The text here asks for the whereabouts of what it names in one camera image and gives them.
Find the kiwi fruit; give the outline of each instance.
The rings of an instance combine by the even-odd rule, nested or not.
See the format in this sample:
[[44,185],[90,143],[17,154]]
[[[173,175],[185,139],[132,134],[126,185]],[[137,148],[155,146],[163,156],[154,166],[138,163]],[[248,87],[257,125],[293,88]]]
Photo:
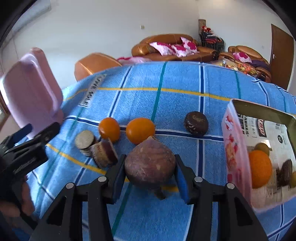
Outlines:
[[255,146],[255,148],[254,148],[254,150],[260,150],[260,151],[263,151],[263,152],[265,152],[268,156],[269,156],[269,151],[270,151],[270,149],[269,149],[269,147],[265,144],[265,143],[258,143],[256,146]]
[[292,188],[296,187],[296,172],[293,172],[290,178],[290,186]]

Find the leather sofa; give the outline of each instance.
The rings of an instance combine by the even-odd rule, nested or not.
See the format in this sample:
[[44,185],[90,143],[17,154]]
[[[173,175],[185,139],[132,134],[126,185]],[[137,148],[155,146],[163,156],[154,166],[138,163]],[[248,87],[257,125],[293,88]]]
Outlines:
[[[155,48],[150,46],[153,42],[162,42],[166,44],[182,44],[181,37],[193,41],[197,45],[200,53],[195,53],[186,57],[177,57],[175,55],[162,56]],[[140,56],[151,59],[152,61],[200,61],[210,62],[217,59],[217,51],[207,47],[198,46],[198,42],[186,34],[161,34],[154,35],[143,39],[136,44],[131,50],[132,56]]]
[[[227,58],[231,61],[234,61],[235,63],[242,64],[242,62],[240,60],[236,60],[232,54],[232,53],[238,53],[238,52],[246,53],[251,60],[260,60],[269,65],[267,60],[263,58],[262,55],[259,54],[256,50],[243,45],[229,46],[228,52],[222,52],[219,54],[219,59]],[[271,73],[267,69],[262,67],[256,67],[255,70],[257,71],[259,76],[263,77],[263,80],[265,82],[268,82],[268,83],[271,82]]]

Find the wooden door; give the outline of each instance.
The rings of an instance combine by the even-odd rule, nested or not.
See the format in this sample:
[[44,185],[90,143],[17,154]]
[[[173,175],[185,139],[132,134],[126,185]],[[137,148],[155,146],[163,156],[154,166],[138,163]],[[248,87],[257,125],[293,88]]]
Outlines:
[[271,82],[287,89],[294,58],[294,39],[277,26],[271,25],[272,45],[270,57]]

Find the blue checkered tablecloth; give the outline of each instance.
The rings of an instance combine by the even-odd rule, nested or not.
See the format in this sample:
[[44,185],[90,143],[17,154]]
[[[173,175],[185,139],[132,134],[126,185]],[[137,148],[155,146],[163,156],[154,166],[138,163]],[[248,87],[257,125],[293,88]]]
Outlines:
[[[98,88],[92,87],[96,78]],[[239,98],[296,114],[295,97],[282,88],[198,62],[148,62],[112,68],[64,89],[63,95],[61,131],[46,148],[49,160],[32,171],[28,180],[39,218],[66,183],[86,184],[105,174],[106,170],[97,168],[74,145],[82,130],[90,130],[99,138],[98,124],[105,117],[115,118],[121,126],[121,137],[115,144],[118,155],[134,148],[125,135],[128,122],[146,117],[155,123],[156,137],[179,154],[196,175],[225,185],[221,121],[229,100]],[[193,137],[183,126],[190,111],[204,113],[209,121],[209,130],[202,138]],[[108,206],[114,240],[186,239],[193,207],[184,204],[173,180],[163,190],[168,197],[160,201],[146,190],[124,184],[118,202]],[[258,214],[270,241],[285,234],[296,216],[295,206],[296,199],[292,199]],[[217,236],[217,210],[214,204],[211,240]],[[87,203],[83,204],[83,240],[89,240]]]

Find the person's hand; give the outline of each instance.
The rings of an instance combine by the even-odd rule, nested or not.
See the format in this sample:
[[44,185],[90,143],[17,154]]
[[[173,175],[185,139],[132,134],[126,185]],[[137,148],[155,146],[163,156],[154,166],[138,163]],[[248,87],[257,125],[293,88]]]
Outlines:
[[[24,183],[22,185],[22,211],[30,216],[35,208],[30,195],[29,185],[26,183],[28,180],[27,176],[24,178]],[[0,211],[6,218],[15,218],[19,217],[20,211],[13,203],[0,201]]]

